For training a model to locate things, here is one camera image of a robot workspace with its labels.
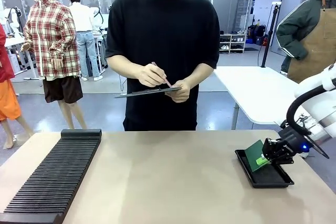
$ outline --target hand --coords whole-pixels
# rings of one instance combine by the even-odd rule
[[[153,64],[141,67],[136,76],[142,85],[151,88],[163,84],[166,77],[164,71]]]
[[[166,92],[165,95],[168,95],[176,103],[182,103],[189,99],[190,95],[190,85],[184,81],[177,81],[174,85],[174,88],[181,88],[177,91]]]
[[[52,67],[56,70],[60,70],[63,67],[63,59],[51,59]]]
[[[21,52],[25,52],[30,48],[30,43],[26,42],[21,46]]]

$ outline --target black pole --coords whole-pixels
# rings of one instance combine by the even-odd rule
[[[265,48],[265,53],[264,53],[264,57],[263,57],[263,61],[261,64],[261,67],[264,68],[265,67],[265,63],[266,63],[266,58],[267,58],[267,54],[268,54],[268,49],[269,49],[269,45],[271,43],[271,39],[272,39],[272,34],[273,34],[273,28],[274,28],[274,23],[275,23],[275,19],[277,17],[279,11],[279,6],[276,5],[273,11],[273,18],[272,18],[272,23],[271,26],[269,28],[269,32],[268,32],[268,38],[267,38],[267,44],[266,44],[266,48]]]

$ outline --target dark green jacket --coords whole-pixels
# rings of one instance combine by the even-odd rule
[[[336,8],[336,0],[326,0],[327,8]],[[308,52],[300,42],[309,35],[320,20],[322,0],[307,0],[294,9],[277,28],[280,47],[287,54],[281,70],[288,72],[291,58],[304,59]]]

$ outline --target clipboard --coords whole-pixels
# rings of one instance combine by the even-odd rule
[[[115,98],[126,98],[126,97],[136,97],[138,95],[146,95],[146,94],[156,94],[156,93],[163,93],[163,92],[170,92],[170,91],[177,91],[180,90],[181,88],[167,88],[167,89],[148,89],[144,91],[139,91],[139,92],[133,92],[130,94],[122,93],[119,96]]]

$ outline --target blue jeans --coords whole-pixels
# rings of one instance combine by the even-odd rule
[[[89,77],[88,67],[86,65],[86,52],[88,51],[88,55],[92,64],[93,77],[99,77],[100,73],[97,65],[96,46],[93,33],[91,31],[78,31],[77,44],[82,76],[86,78]]]

